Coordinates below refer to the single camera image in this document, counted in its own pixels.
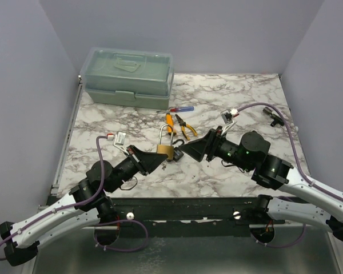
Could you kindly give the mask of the black padlock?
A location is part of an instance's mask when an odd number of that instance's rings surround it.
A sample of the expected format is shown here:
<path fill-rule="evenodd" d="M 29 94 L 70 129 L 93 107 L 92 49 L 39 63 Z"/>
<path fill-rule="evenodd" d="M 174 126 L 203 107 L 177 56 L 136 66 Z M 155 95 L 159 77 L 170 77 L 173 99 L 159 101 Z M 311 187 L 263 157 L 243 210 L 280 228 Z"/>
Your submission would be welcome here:
<path fill-rule="evenodd" d="M 177 139 L 173 142 L 173 148 L 174 148 L 173 159 L 172 160 L 167 159 L 168 162 L 172 162 L 172 161 L 178 162 L 184 156 L 184 153 L 180 149 L 180 146 L 184 144 L 185 144 L 185 141 L 183 139 Z"/>

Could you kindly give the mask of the brass padlock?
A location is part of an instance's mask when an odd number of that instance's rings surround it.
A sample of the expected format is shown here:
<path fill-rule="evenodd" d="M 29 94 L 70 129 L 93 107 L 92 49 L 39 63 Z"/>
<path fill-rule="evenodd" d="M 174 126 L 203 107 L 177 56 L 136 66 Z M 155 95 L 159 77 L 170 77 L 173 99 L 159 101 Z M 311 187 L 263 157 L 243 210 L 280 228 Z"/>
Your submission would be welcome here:
<path fill-rule="evenodd" d="M 168 145 L 162 144 L 162 137 L 163 137 L 163 130 L 167 127 L 171 129 L 171 136 L 170 136 L 170 143 Z M 156 152 L 158 154 L 165 154 L 167 155 L 167 160 L 172 161 L 174 158 L 174 147 L 173 147 L 173 139 L 174 139 L 174 128 L 169 124 L 164 124 L 159 131 L 159 138 Z"/>

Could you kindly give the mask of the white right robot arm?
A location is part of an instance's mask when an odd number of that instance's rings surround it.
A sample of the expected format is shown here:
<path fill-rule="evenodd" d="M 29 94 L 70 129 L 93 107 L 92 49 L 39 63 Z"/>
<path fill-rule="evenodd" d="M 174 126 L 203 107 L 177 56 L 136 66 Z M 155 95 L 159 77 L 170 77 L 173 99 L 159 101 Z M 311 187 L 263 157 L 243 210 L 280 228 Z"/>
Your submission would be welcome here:
<path fill-rule="evenodd" d="M 343 242 L 343 192 L 307 177 L 291 163 L 271 155 L 269 148 L 270 143 L 256 131 L 243 134 L 240 143 L 235 144 L 227 140 L 221 128 L 180 147 L 198 162 L 220 158 L 245 172 L 251 171 L 251 179 L 259 186 L 304 200 L 295 203 L 259 195 L 251 208 L 239 214 L 241 220 L 253 224 L 291 220 L 321 227 Z"/>

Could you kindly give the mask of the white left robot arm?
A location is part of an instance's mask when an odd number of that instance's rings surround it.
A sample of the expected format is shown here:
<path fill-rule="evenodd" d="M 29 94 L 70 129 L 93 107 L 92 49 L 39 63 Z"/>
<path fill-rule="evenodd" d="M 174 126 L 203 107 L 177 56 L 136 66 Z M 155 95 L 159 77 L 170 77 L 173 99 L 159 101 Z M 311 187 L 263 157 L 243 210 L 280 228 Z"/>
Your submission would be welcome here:
<path fill-rule="evenodd" d="M 144 152 L 129 146 L 126 157 L 116 166 L 100 159 L 86 172 L 86 177 L 67 194 L 34 216 L 17 222 L 0 224 L 4 256 L 11 266 L 18 266 L 37 256 L 51 241 L 88 225 L 121 222 L 107 193 L 121 188 L 135 174 L 151 174 L 167 158 L 165 154 Z"/>

